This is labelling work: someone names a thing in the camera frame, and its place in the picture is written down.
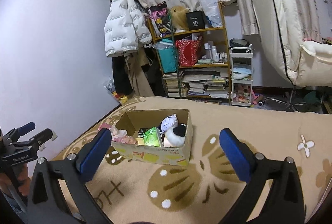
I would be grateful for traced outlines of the person's left hand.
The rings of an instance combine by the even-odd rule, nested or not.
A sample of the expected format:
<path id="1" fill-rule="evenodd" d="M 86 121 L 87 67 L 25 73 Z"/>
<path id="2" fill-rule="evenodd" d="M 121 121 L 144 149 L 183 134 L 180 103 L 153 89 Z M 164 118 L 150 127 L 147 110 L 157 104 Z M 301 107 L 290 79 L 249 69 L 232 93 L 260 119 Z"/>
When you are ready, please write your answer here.
<path id="1" fill-rule="evenodd" d="M 22 196 L 28 196 L 31 179 L 29 177 L 28 166 L 26 163 L 23 164 L 21 173 L 18 175 L 17 179 L 20 181 L 20 186 L 18 188 L 19 192 Z M 4 173 L 0 173 L 1 192 L 5 193 L 9 197 L 12 197 L 9 191 L 9 186 L 11 185 L 11 180 Z"/>

